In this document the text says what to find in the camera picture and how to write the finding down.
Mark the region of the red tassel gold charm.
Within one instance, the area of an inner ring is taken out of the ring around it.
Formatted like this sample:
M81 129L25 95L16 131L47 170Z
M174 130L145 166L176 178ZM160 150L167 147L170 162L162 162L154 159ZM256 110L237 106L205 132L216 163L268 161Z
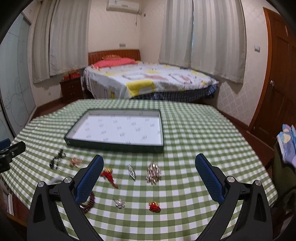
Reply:
M111 168L105 168L100 176L106 179L114 188L118 189L118 185L115 184L113 176L112 176L112 169Z

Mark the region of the silver flower pearl brooch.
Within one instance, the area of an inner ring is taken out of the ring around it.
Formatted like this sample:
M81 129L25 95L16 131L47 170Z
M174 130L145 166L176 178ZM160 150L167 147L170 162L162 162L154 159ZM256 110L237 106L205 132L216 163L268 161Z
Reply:
M121 198L119 199L114 199L115 205L118 209L125 208L125 201L122 200Z

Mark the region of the silver leaf brooch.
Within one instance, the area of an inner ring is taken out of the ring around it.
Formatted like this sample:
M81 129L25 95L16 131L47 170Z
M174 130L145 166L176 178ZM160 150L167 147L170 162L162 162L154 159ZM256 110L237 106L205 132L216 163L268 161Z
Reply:
M134 171L134 169L132 168L131 165L128 165L128 172L129 172L130 177L133 179L133 181L135 181L136 180L136 174L135 174L135 171Z

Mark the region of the small red knot charm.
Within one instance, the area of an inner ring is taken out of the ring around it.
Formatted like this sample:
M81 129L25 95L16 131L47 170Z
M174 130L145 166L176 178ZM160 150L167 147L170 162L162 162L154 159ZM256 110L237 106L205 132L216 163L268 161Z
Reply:
M153 213L160 213L161 208L157 202L149 202L149 210Z

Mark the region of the crystal cluster brooch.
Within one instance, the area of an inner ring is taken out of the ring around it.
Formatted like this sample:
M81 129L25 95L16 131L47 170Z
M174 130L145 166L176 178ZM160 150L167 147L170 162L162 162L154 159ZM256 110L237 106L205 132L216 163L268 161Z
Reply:
M151 162L147 167L146 181L151 185L156 185L161 180L161 170L157 164Z

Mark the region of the glass wardrobe door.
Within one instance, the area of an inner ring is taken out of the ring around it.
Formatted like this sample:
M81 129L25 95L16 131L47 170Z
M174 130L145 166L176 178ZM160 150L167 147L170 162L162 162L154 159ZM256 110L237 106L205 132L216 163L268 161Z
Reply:
M1 43L1 140L13 140L36 108L28 71L29 29L19 14Z

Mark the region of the green white checkered tablecloth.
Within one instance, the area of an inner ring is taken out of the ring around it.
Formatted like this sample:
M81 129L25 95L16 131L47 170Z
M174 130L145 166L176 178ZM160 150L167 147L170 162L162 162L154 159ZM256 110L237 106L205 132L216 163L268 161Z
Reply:
M88 109L159 109L162 114L165 145L160 154L119 153L69 147L64 136ZM17 156L3 179L12 192L30 206L37 183L74 176L71 158L83 166L100 155L111 168L114 188L99 178L94 188L95 205L87 218L104 240L195 240L206 227L218 204L212 200L195 168L202 153L209 162L237 181L260 180L270 205L278 197L276 188L254 150L239 130L214 107L148 100L79 100L33 119L17 135L26 151ZM148 165L161 170L156 185L146 181ZM130 177L128 165L136 174ZM114 199L125 201L118 209ZM157 202L160 213L149 210Z

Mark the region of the dark wooden nightstand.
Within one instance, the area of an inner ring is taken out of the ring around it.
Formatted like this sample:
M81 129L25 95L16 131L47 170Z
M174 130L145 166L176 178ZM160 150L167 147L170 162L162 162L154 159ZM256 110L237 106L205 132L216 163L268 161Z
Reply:
M63 102L70 103L79 99L84 99L80 77L70 80L62 80L60 82L60 87Z

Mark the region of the colourful folded cloth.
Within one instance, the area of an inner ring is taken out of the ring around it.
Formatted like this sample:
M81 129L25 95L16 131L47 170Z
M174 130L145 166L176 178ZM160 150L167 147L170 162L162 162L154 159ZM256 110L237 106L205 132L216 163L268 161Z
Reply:
M277 142L280 147L283 162L292 165L294 168L296 168L295 141L295 127L283 124L282 131L277 135Z

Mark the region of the green shallow box tray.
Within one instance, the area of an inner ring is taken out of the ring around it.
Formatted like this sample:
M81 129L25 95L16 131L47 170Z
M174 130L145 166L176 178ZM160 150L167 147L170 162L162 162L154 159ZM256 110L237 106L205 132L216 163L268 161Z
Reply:
M89 109L64 136L67 145L102 151L162 153L159 109Z

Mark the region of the red boxes on nightstand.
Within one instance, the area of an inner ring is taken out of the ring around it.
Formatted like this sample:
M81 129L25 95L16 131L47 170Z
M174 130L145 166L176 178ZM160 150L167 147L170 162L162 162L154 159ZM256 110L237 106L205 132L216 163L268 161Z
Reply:
M80 78L79 69L70 70L68 72L63 73L63 80L68 81L75 78Z

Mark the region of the brown wooden door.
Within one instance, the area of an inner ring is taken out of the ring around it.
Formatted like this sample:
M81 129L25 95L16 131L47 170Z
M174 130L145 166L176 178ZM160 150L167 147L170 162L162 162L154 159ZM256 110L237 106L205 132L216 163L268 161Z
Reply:
M282 125L295 125L295 35L280 14L263 10L268 37L267 67L249 130L273 147Z

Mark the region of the bed with patterned sheet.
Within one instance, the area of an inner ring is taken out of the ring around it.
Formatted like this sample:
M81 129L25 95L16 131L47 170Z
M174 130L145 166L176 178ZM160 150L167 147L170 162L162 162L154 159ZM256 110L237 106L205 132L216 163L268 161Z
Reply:
M84 69L83 86L95 99L143 99L195 102L215 94L219 82L202 72L137 61Z

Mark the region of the wooden headboard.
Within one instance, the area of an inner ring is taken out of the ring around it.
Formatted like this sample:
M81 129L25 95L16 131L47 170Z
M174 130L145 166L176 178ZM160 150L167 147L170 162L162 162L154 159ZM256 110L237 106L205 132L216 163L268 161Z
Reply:
M108 55L117 55L120 57L131 58L136 61L141 60L140 51L138 49L118 49L118 50L103 50L88 53L88 65L92 65L102 60Z

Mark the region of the left window curtains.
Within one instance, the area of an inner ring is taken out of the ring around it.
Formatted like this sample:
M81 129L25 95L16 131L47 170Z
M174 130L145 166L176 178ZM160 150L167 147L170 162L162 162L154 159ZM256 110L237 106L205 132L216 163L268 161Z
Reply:
M88 65L90 8L91 1L42 1L32 43L34 84Z

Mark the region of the window curtains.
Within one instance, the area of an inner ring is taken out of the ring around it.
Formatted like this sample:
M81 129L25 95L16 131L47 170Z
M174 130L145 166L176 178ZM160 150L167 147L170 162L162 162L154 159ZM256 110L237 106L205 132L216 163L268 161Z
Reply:
M166 1L159 62L243 83L246 30L241 1Z
M42 1L32 43L34 84L88 65L90 8L91 1Z

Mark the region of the pink pillow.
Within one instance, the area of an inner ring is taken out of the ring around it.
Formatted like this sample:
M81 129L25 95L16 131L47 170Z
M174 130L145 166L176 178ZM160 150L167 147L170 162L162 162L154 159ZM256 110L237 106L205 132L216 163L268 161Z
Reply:
M123 65L137 64L137 61L130 58L117 58L117 59L104 59L100 60L97 63L91 64L91 67L94 69L101 69L107 67L117 67Z

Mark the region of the right window curtains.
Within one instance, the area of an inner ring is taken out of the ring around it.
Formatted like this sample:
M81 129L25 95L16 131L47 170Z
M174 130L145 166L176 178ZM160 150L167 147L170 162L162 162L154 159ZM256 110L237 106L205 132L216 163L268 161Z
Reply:
M159 62L243 83L246 30L241 1L166 1Z

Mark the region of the white wall air conditioner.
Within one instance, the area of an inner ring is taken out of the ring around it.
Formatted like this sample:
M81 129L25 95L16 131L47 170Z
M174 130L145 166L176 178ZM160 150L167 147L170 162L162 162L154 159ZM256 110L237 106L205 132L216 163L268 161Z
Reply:
M135 3L131 1L109 0L106 6L106 10L137 13L139 11L139 3Z

